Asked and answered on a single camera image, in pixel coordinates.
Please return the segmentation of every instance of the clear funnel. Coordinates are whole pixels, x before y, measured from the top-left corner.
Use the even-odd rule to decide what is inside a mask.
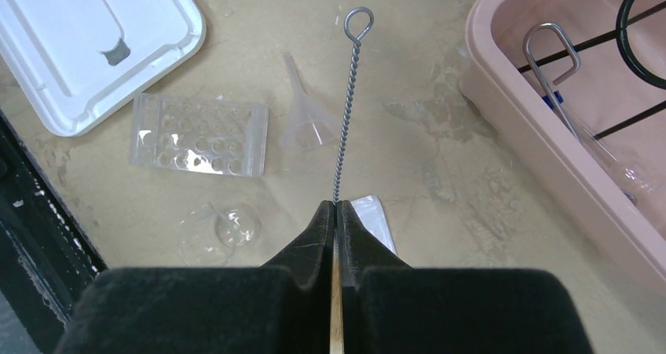
[[[294,102],[282,134],[282,146],[296,151],[309,151],[330,144],[338,138],[339,122],[326,111],[322,103],[307,96],[291,53],[285,52],[283,57],[294,90]]]

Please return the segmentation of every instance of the tabletop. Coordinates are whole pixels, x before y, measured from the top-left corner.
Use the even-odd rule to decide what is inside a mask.
[[[546,269],[598,352],[666,352],[666,297],[604,258],[460,95],[475,1],[195,0],[205,43],[148,92],[267,104],[263,177],[131,166],[132,104],[81,137],[55,137],[4,63],[0,107],[110,267],[183,266],[176,227],[212,201],[257,208],[262,229],[229,265],[259,265],[332,197],[337,152],[280,146],[292,99],[282,53],[341,118],[352,49],[342,22],[367,6],[375,26],[360,55],[341,197],[378,195],[397,253],[414,267]]]

